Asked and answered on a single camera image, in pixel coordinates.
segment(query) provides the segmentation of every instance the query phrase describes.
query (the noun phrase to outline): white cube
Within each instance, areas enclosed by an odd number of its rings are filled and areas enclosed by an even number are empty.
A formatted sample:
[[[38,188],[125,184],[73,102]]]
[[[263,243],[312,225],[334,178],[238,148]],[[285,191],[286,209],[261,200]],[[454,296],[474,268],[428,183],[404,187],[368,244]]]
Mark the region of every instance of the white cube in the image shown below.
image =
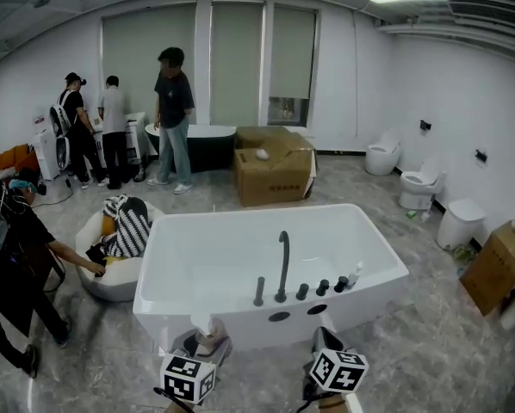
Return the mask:
[[[325,391],[354,392],[369,370],[364,355],[323,348],[311,369],[311,377]]]
[[[160,378],[166,393],[199,404],[215,387],[215,364],[166,354]]]

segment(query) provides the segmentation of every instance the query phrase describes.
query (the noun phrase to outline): white shirt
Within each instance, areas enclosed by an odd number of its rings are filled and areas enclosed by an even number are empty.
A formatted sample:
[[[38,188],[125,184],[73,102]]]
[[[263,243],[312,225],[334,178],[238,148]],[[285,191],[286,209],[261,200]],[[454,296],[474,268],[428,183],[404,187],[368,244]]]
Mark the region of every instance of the white shirt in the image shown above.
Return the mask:
[[[104,90],[99,100],[104,108],[102,134],[126,131],[126,98],[116,86]]]

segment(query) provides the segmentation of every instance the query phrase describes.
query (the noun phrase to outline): black shoe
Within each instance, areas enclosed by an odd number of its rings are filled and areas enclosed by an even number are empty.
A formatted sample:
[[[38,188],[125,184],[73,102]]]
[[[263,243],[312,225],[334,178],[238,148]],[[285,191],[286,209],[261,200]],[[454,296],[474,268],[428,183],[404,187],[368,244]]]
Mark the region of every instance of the black shoe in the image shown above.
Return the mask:
[[[35,379],[37,376],[37,370],[40,366],[40,352],[39,350],[32,344],[26,346],[26,350],[24,350],[24,355],[30,361],[29,368],[23,368],[22,370],[28,374],[31,379]]]
[[[64,338],[55,337],[55,339],[54,339],[54,341],[57,343],[57,346],[59,346],[60,348],[65,348],[71,337],[72,321],[71,321],[70,317],[66,317],[65,324],[66,324],[67,333],[64,336]]]

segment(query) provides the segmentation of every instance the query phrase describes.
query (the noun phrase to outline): black pants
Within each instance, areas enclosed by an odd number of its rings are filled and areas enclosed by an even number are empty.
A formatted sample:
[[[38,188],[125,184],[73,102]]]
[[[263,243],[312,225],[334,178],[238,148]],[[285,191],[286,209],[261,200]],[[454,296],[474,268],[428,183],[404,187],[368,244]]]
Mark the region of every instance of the black pants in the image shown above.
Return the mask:
[[[121,181],[129,181],[127,166],[127,141],[125,132],[107,133],[102,136],[104,160],[109,169],[110,185],[119,186]]]
[[[96,179],[100,182],[106,177],[104,169],[101,166],[101,160],[96,151],[96,143],[91,133],[81,121],[77,121],[68,134],[66,135],[70,141],[70,162],[74,170],[74,174],[81,182],[87,182],[89,176],[85,169],[84,157],[89,159],[93,171],[95,171]]]
[[[59,340],[65,338],[68,335],[68,329],[66,323],[62,321],[62,318],[57,313],[53,304],[49,301],[43,291],[34,291],[32,303],[37,314],[40,316],[41,321],[47,327],[47,330],[55,338]],[[1,354],[16,368],[22,368],[29,370],[30,360],[24,355],[23,352],[16,350],[5,335],[3,326],[0,323],[0,352]]]

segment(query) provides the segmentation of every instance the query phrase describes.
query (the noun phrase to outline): black bathtub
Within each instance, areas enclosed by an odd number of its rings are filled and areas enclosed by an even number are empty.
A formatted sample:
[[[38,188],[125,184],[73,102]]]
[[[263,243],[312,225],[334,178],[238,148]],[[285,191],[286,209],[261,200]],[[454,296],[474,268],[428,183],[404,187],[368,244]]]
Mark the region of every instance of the black bathtub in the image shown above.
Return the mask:
[[[154,124],[145,127],[157,153],[160,147],[159,130]],[[227,169],[233,162],[234,135],[236,127],[189,125],[187,145],[189,147],[190,169],[193,173]]]

